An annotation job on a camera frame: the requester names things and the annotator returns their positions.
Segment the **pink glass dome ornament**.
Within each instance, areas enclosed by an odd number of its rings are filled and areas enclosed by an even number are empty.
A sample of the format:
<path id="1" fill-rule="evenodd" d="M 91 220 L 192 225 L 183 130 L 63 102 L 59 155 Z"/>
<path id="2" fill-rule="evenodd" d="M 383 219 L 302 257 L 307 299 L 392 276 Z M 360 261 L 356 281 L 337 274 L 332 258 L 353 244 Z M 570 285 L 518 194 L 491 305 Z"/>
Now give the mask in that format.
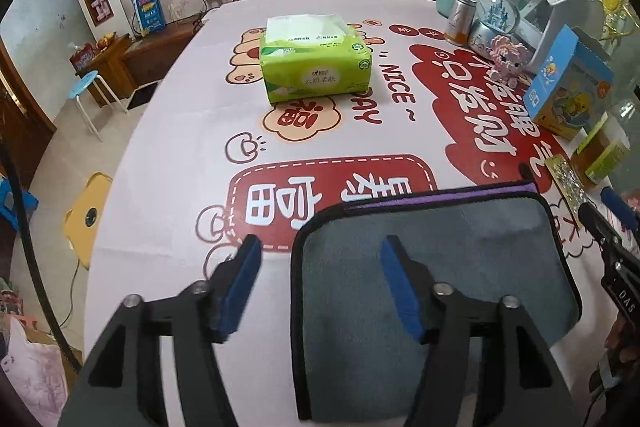
<path id="1" fill-rule="evenodd" d="M 625 191 L 622 194 L 622 199 L 626 202 L 627 206 L 634 212 L 636 218 L 640 217 L 640 190 L 633 188 L 632 190 Z"/>

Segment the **pink figure toy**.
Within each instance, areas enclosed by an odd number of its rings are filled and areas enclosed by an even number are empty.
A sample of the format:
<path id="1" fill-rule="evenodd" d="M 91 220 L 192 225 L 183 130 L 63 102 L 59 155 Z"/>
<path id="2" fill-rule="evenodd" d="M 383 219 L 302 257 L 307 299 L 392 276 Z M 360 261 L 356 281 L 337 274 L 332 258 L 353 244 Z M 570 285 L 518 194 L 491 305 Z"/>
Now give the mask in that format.
<path id="1" fill-rule="evenodd" d="M 529 49 L 509 36 L 498 35 L 491 40 L 489 57 L 492 67 L 488 77 L 491 81 L 504 84 L 511 89 L 528 87 L 530 79 L 525 69 L 530 62 Z"/>

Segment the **yellow oil bottle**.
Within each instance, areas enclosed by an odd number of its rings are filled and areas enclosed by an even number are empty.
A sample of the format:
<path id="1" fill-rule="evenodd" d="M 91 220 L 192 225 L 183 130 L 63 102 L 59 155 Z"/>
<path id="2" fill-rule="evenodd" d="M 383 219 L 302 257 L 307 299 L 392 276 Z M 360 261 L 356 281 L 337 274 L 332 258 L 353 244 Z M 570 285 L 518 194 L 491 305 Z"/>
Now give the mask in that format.
<path id="1" fill-rule="evenodd" d="M 583 187 L 593 188 L 639 150 L 639 100 L 626 98 L 607 109 L 570 156 Z"/>

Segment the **blue duck picture box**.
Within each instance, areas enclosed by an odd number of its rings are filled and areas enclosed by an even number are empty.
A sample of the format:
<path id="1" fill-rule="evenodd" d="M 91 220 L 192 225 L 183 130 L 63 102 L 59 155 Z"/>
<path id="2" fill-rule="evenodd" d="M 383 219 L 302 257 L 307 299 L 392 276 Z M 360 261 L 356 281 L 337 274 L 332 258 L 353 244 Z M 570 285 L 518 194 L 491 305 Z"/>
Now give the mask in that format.
<path id="1" fill-rule="evenodd" d="M 593 118 L 600 118 L 614 83 L 610 56 L 580 28 L 564 26 L 556 35 L 524 103 L 538 126 L 570 141 Z"/>

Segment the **wooden door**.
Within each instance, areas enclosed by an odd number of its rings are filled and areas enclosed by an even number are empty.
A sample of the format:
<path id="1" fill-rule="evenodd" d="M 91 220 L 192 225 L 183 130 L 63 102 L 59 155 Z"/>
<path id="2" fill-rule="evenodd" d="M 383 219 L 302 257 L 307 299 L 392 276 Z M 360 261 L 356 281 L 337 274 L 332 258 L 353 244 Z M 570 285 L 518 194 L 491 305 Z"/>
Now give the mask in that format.
<path id="1" fill-rule="evenodd" d="M 56 130 L 17 72 L 1 43 L 1 139 L 21 187 L 29 188 Z"/>

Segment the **pink blanket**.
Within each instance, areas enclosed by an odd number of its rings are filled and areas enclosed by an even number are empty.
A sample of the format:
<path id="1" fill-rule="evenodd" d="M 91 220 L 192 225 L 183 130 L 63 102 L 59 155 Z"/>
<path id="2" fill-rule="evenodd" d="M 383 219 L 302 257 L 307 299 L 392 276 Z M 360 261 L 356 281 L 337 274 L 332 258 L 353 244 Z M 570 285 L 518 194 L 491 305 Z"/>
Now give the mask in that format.
<path id="1" fill-rule="evenodd" d="M 34 418 L 43 426 L 58 425 L 68 398 L 60 348 L 30 341 L 23 324 L 11 317 L 1 367 Z"/>

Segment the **blue poster box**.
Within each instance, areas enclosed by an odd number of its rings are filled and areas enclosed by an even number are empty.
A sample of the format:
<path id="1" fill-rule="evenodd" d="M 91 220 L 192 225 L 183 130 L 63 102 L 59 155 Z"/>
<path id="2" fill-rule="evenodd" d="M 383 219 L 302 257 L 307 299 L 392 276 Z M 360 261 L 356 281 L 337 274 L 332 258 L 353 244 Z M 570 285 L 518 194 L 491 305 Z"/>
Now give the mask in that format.
<path id="1" fill-rule="evenodd" d="M 131 3 L 142 37 L 162 31 L 166 27 L 160 0 L 131 0 Z"/>

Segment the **pink printed tablecloth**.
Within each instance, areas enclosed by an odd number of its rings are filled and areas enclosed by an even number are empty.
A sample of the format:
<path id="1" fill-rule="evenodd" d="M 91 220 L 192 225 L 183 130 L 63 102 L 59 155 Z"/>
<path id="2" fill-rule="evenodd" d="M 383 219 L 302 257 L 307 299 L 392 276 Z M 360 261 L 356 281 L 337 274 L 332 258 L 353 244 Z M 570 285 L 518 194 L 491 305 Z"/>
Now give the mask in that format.
<path id="1" fill-rule="evenodd" d="M 269 17 L 337 14 L 373 42 L 361 94 L 270 105 L 256 49 Z M 427 0 L 245 0 L 224 6 L 184 49 L 139 121 L 94 243 L 85 311 L 92 347 L 130 294 L 172 296 L 233 253 L 265 247 L 239 332 L 218 351 L 243 426 L 298 422 L 291 372 L 290 259 L 297 231 L 339 202 L 512 181 L 532 169 L 582 296 L 553 349 L 577 405 L 615 317 L 599 249 L 570 220 L 544 160 L 572 143 L 536 127 L 521 95 L 444 40 Z"/>

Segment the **rhinestone sticker card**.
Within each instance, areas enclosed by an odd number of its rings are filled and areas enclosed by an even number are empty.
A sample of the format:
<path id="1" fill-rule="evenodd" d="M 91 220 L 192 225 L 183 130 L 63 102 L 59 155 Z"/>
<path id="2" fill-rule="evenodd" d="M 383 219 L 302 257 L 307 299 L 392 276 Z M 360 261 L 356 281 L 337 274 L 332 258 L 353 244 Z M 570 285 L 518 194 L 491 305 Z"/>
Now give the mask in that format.
<path id="1" fill-rule="evenodd" d="M 574 173 L 570 163 L 562 155 L 553 155 L 546 158 L 544 165 L 565 200 L 570 214 L 580 225 L 578 211 L 582 204 L 589 202 L 589 197 L 577 174 Z"/>

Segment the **wooden tv cabinet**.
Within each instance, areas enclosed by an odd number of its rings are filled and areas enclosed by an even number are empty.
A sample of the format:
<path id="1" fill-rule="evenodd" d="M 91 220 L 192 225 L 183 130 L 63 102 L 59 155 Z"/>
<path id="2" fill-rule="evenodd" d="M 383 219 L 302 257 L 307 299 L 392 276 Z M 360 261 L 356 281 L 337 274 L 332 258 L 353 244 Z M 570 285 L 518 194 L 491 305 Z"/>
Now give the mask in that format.
<path id="1" fill-rule="evenodd" d="M 96 70 L 122 100 L 146 84 L 162 80 L 203 26 L 201 15 L 169 23 L 163 30 L 138 40 L 117 36 L 76 76 Z"/>

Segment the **purple grey microfibre towel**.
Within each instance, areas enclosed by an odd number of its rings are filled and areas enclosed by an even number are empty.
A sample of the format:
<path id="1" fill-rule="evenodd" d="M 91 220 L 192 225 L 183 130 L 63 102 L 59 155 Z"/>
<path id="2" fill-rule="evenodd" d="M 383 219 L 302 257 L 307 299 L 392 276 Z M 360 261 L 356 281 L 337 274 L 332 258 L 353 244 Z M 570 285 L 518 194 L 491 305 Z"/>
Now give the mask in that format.
<path id="1" fill-rule="evenodd" d="M 576 426 L 551 348 L 581 315 L 532 181 L 334 205 L 292 247 L 298 418 Z"/>

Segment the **orange drink can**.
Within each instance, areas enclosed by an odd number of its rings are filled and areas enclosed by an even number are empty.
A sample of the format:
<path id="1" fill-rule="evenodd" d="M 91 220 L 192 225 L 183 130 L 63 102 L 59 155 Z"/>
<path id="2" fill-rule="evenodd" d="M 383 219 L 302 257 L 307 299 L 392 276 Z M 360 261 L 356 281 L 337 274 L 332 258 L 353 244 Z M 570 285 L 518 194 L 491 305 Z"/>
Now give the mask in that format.
<path id="1" fill-rule="evenodd" d="M 445 39 L 457 46 L 465 46 L 476 11 L 477 0 L 454 0 L 446 29 Z"/>

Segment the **blue step stool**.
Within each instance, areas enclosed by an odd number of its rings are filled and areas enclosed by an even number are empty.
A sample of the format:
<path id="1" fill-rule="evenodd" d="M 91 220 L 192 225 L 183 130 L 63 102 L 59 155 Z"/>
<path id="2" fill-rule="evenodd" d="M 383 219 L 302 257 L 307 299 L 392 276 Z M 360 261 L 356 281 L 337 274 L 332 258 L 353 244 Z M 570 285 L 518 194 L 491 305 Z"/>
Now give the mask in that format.
<path id="1" fill-rule="evenodd" d="M 26 213 L 26 219 L 30 220 L 32 214 L 37 210 L 39 206 L 39 200 L 34 195 L 23 190 L 22 191 L 23 206 Z M 20 231 L 20 224 L 17 218 L 17 207 L 15 204 L 14 194 L 12 192 L 11 184 L 4 176 L 1 178 L 0 183 L 0 215 L 3 219 L 9 222 L 15 231 Z"/>

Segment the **red snack box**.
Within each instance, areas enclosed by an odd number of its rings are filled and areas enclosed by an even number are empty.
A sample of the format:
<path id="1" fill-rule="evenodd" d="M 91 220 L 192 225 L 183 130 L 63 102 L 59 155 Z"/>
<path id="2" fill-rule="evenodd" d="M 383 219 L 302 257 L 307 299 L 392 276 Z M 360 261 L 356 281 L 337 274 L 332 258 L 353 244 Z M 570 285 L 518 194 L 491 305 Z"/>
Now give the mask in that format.
<path id="1" fill-rule="evenodd" d="M 83 46 L 76 46 L 71 43 L 70 46 L 74 49 L 74 53 L 70 56 L 70 64 L 72 64 L 75 72 L 81 72 L 96 58 L 96 48 L 90 42 L 85 43 Z"/>

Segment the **snow globe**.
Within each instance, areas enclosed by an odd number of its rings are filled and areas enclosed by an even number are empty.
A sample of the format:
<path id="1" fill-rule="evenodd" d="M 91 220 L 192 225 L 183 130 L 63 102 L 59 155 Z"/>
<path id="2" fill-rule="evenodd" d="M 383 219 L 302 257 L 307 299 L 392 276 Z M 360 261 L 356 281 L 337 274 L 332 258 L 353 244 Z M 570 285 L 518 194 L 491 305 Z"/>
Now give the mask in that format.
<path id="1" fill-rule="evenodd" d="M 489 58 L 491 41 L 510 36 L 520 23 L 520 11 L 511 0 L 478 0 L 468 46 L 477 55 Z"/>

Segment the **yellow plastic stool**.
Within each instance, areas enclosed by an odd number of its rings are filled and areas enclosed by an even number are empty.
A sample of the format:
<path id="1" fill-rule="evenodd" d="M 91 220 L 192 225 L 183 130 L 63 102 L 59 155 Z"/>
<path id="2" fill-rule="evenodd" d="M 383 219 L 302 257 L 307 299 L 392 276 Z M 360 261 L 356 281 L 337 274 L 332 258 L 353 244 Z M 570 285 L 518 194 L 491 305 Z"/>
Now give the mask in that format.
<path id="1" fill-rule="evenodd" d="M 104 172 L 93 173 L 64 218 L 64 236 L 85 269 L 90 268 L 96 232 L 112 182 Z"/>

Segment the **green tissue pack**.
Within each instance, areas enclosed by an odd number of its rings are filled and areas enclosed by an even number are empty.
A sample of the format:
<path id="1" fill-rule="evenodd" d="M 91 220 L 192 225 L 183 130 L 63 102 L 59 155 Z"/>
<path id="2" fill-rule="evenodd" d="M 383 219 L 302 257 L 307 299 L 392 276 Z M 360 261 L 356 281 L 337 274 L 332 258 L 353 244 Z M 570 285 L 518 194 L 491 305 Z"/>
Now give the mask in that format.
<path id="1" fill-rule="evenodd" d="M 363 92 L 372 50 L 338 15 L 270 17 L 260 38 L 259 65 L 271 104 Z"/>

